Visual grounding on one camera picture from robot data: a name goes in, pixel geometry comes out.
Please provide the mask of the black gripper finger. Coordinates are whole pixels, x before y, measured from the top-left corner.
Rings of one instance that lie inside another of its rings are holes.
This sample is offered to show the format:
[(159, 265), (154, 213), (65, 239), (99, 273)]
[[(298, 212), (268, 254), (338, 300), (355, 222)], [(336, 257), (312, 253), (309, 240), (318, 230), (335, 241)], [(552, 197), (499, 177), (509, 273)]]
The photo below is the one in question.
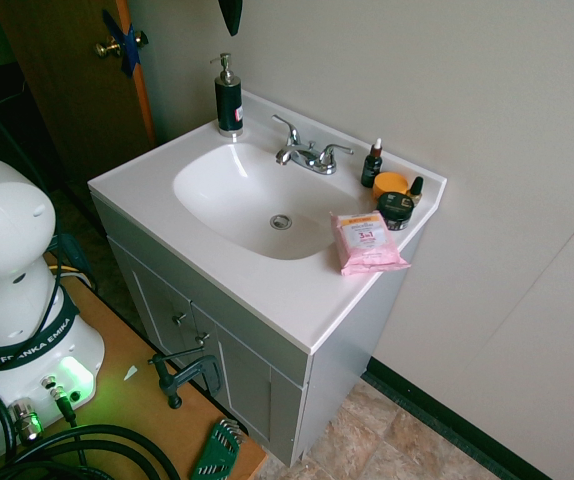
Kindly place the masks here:
[(236, 36), (239, 32), (242, 18), (242, 0), (220, 0), (220, 10), (226, 28), (231, 36)]

